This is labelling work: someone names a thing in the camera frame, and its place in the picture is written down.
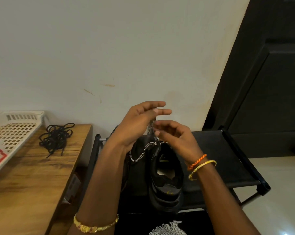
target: tangled black cord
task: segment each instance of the tangled black cord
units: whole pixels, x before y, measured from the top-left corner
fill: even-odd
[[[44,133],[39,137],[39,145],[46,148],[49,152],[49,155],[46,158],[59,149],[62,149],[61,155],[63,155],[63,151],[67,145],[67,138],[70,138],[73,133],[69,128],[73,128],[74,126],[74,123],[67,123],[64,126],[54,124],[47,126],[47,133]]]

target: gold bangle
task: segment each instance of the gold bangle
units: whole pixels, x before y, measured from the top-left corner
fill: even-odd
[[[113,221],[110,225],[107,225],[107,226],[104,226],[104,227],[96,227],[96,226],[89,227],[89,226],[83,225],[80,222],[78,222],[77,218],[76,218],[76,215],[77,214],[75,214],[75,216],[74,216],[74,224],[77,227],[77,229],[79,229],[83,233],[96,233],[97,231],[104,231],[104,230],[110,228],[111,226],[114,226],[119,220],[119,217],[118,217],[118,214],[117,214],[116,220]]]
[[[212,163],[212,162],[215,163],[215,166],[217,165],[217,162],[216,162],[215,160],[209,160],[209,161],[207,161],[207,162],[202,163],[200,166],[198,166],[197,168],[195,168],[195,169],[193,170],[193,172],[189,175],[189,180],[196,180],[196,179],[193,179],[193,178],[192,178],[192,175],[193,175],[198,169],[200,169],[201,167],[205,166],[205,165],[208,164],[208,163]]]

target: black and white shoelace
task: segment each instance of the black and white shoelace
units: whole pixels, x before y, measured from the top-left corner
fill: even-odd
[[[149,126],[147,127],[147,128],[148,128],[148,129],[147,129],[147,131],[148,131],[147,133],[148,133],[148,135],[153,135],[155,142],[149,142],[147,145],[145,145],[145,147],[144,147],[144,149],[143,149],[143,152],[142,152],[142,153],[140,154],[140,156],[139,156],[137,159],[135,159],[135,160],[132,158],[132,154],[131,154],[131,150],[130,150],[130,152],[129,152],[129,158],[130,158],[130,161],[131,161],[131,162],[138,162],[138,161],[140,161],[141,158],[142,158],[142,157],[144,156],[144,154],[145,154],[145,150],[146,150],[149,146],[156,146],[158,141],[160,142],[160,144],[163,144],[163,143],[164,143],[164,141],[159,140],[159,138],[155,136],[155,134],[154,134],[154,130],[153,130],[153,122],[154,122],[154,121],[151,121],[150,124],[149,124]]]

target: hand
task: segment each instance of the hand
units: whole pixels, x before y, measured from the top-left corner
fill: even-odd
[[[165,105],[163,101],[147,101],[132,106],[108,142],[119,143],[125,147],[126,152],[129,152],[134,142],[144,134],[151,120],[158,115],[171,114],[172,110],[157,109]]]
[[[203,156],[189,127],[173,120],[160,120],[154,122],[153,129],[155,135],[160,140],[168,142],[187,164],[191,165]]]

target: orange string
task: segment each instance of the orange string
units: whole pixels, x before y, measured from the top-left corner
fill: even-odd
[[[197,165],[203,158],[205,158],[207,154],[204,154],[199,160],[197,160],[195,163],[193,163],[191,166],[188,166],[188,171],[192,171],[194,166]]]

